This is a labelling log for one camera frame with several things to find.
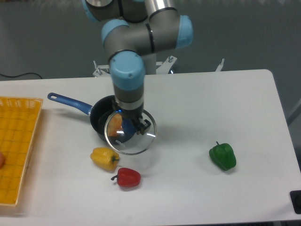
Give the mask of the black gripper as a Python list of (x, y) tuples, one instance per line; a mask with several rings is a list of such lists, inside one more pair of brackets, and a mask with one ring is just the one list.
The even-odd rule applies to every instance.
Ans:
[(144, 135), (150, 129), (151, 122), (143, 119), (143, 105), (144, 99), (121, 99), (115, 98), (112, 101), (112, 106), (115, 111), (121, 114), (124, 119), (132, 122), (136, 129), (137, 135)]

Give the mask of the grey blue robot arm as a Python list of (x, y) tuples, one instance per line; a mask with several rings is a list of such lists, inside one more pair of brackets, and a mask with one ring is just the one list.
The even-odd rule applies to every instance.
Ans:
[(101, 40), (115, 92), (115, 109), (144, 134), (151, 123), (143, 119), (143, 56), (189, 46), (193, 25), (172, 0), (85, 0), (89, 18), (103, 21)]

